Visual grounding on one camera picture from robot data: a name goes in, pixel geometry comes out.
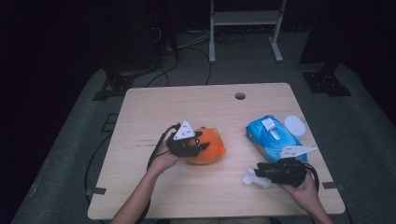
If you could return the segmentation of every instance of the orange bag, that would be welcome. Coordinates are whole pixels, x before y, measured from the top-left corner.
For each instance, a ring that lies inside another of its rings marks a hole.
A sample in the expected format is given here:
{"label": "orange bag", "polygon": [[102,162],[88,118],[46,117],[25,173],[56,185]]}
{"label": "orange bag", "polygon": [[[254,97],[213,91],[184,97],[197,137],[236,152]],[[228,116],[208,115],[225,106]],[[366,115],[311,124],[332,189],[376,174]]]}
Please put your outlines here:
{"label": "orange bag", "polygon": [[[201,150],[197,157],[189,157],[188,160],[190,162],[205,165],[217,161],[225,154],[225,148],[217,128],[207,129],[202,127],[195,131],[202,132],[201,136],[197,137],[200,140],[200,143],[209,143],[209,146],[206,149]],[[191,139],[188,145],[195,146],[195,140]]]}

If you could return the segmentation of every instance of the shelf leg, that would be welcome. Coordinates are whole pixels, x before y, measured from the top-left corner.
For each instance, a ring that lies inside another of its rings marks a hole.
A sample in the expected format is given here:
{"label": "shelf leg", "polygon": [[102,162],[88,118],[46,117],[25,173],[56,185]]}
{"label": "shelf leg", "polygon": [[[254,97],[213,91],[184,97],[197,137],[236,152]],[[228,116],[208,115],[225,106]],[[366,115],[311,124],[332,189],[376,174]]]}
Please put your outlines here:
{"label": "shelf leg", "polygon": [[215,52],[215,8],[214,0],[210,1],[210,39],[209,39],[209,62],[216,61]]}
{"label": "shelf leg", "polygon": [[280,25],[282,24],[283,15],[285,14],[286,3],[287,3],[287,0],[282,0],[280,10],[279,10],[279,13],[277,14],[277,18],[276,18],[276,27],[275,27],[274,36],[269,37],[271,48],[275,54],[275,58],[278,63],[283,63],[283,57],[282,57],[282,54],[280,53],[280,50],[279,50],[279,47],[277,46],[276,41],[277,41],[277,37],[279,35]]}

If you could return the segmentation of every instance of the person's left hand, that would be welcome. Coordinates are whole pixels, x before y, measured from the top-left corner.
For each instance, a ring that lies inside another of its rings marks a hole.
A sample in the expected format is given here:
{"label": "person's left hand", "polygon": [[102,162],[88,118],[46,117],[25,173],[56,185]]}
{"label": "person's left hand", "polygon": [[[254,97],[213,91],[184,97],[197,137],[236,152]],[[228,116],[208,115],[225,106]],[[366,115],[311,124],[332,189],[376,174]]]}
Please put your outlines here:
{"label": "person's left hand", "polygon": [[152,161],[149,169],[152,168],[162,173],[163,171],[174,166],[180,160],[179,157],[175,156],[169,151],[169,148],[166,145],[166,141],[163,141],[163,143],[161,144],[156,154],[156,158]]}

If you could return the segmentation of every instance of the black cable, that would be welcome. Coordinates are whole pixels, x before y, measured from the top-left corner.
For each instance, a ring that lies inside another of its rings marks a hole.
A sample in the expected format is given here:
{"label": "black cable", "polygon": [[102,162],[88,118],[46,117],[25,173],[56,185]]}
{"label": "black cable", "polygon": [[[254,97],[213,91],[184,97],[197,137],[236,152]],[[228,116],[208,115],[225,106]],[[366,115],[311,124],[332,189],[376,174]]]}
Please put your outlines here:
{"label": "black cable", "polygon": [[[156,155],[158,150],[160,149],[161,144],[163,143],[163,140],[165,139],[166,135],[169,133],[169,131],[171,131],[172,129],[177,129],[180,127],[180,124],[176,124],[176,125],[172,125],[171,127],[169,127],[162,135],[160,140],[158,140],[157,145],[155,146],[154,150],[152,151],[149,159],[148,159],[148,166],[147,166],[147,170],[149,169],[150,165],[152,164],[152,162],[154,161],[155,158],[161,156],[162,154],[169,152],[166,151],[164,153],[161,153],[159,155]],[[143,219],[145,219],[146,215],[148,214],[149,211],[149,206],[151,204],[151,199],[148,201],[148,204],[146,205],[145,210],[143,211],[142,215],[140,215],[140,218],[136,221],[136,223],[141,223],[143,221]]]}
{"label": "black cable", "polygon": [[163,74],[165,75],[166,78],[166,86],[170,87],[171,86],[171,80],[169,79],[169,76],[167,74],[167,72],[165,70],[163,70],[163,68],[160,68],[161,71],[163,71]]}
{"label": "black cable", "polygon": [[209,79],[210,79],[211,72],[212,72],[212,64],[211,64],[211,63],[210,63],[210,61],[209,61],[209,57],[207,57],[206,53],[204,53],[204,51],[203,51],[203,50],[201,50],[201,49],[195,49],[195,48],[182,48],[182,49],[180,49],[180,50],[183,50],[183,49],[193,49],[193,50],[198,50],[198,51],[200,51],[201,53],[203,53],[203,54],[204,54],[204,56],[206,57],[206,59],[207,59],[207,63],[208,63],[208,65],[209,65],[209,73],[208,73],[208,75],[207,75],[206,82],[205,82],[205,85],[207,85],[207,84],[208,84],[208,82],[209,82]]}
{"label": "black cable", "polygon": [[317,170],[313,166],[308,163],[305,163],[305,168],[311,171],[312,175],[314,176],[315,186],[317,187],[317,192],[319,192],[319,176]]}
{"label": "black cable", "polygon": [[153,81],[155,81],[155,79],[157,79],[158,77],[161,77],[161,76],[163,76],[163,75],[166,75],[166,77],[167,77],[167,73],[170,72],[170,71],[172,71],[172,70],[174,70],[174,69],[177,67],[177,65],[178,65],[178,58],[177,58],[177,57],[175,57],[175,58],[176,58],[176,63],[175,63],[169,70],[163,71],[161,74],[159,74],[158,76],[156,76],[155,78],[153,78],[153,79],[146,85],[146,88],[147,88]]}
{"label": "black cable", "polygon": [[352,215],[350,215],[349,210],[347,209],[347,206],[345,204],[344,204],[344,206],[346,207],[347,219],[349,220],[350,224],[353,224]]}
{"label": "black cable", "polygon": [[[112,134],[113,134],[113,133],[110,133],[110,134],[99,144],[99,146],[98,146],[98,147],[96,148],[96,150],[93,152],[93,154],[92,154],[92,156],[91,156],[91,159],[90,159],[90,162],[88,162],[87,169],[85,170],[85,181],[84,181],[84,189],[85,189],[85,192],[88,191],[88,172],[90,171],[93,158],[95,157],[96,153],[99,151],[99,149],[101,148],[101,146],[105,143],[105,141],[106,141]],[[90,201],[90,198],[88,197],[87,194],[85,194],[85,198],[86,198],[86,200],[87,200],[88,205],[90,205],[90,204],[91,204],[91,201]]]}

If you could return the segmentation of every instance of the black device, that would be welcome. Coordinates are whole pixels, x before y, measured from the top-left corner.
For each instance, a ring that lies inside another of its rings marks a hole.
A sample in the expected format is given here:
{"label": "black device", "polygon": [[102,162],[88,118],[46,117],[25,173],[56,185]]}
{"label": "black device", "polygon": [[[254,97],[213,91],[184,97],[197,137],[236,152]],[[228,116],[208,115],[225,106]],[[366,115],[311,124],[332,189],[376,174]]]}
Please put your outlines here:
{"label": "black device", "polygon": [[267,177],[275,184],[291,185],[295,188],[304,182],[306,170],[310,170],[315,177],[318,189],[318,174],[314,167],[295,158],[285,158],[276,162],[259,162],[257,166],[259,169],[254,170],[256,176]]}
{"label": "black device", "polygon": [[169,147],[169,151],[177,157],[197,157],[201,150],[206,149],[209,143],[200,143],[200,140],[196,137],[200,136],[202,132],[195,132],[194,141],[195,146],[190,146],[187,143],[190,142],[191,138],[174,140],[176,133],[171,133],[166,145]]}

